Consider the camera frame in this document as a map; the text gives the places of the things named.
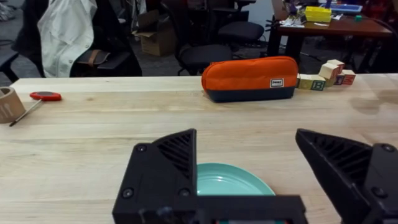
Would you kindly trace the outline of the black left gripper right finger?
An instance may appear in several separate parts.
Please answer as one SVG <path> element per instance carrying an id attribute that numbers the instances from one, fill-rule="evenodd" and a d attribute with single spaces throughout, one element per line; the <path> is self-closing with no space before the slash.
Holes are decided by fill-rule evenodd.
<path id="1" fill-rule="evenodd" d="M 397 223 L 396 147 L 307 129 L 295 141 L 342 223 Z"/>

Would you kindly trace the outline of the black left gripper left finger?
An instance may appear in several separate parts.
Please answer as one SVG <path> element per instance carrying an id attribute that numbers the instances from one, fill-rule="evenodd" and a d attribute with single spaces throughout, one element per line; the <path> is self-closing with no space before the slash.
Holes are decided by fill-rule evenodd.
<path id="1" fill-rule="evenodd" d="M 197 194 L 197 131 L 187 129 L 136 144 L 114 203 L 115 223 L 191 223 L 177 198 Z"/>

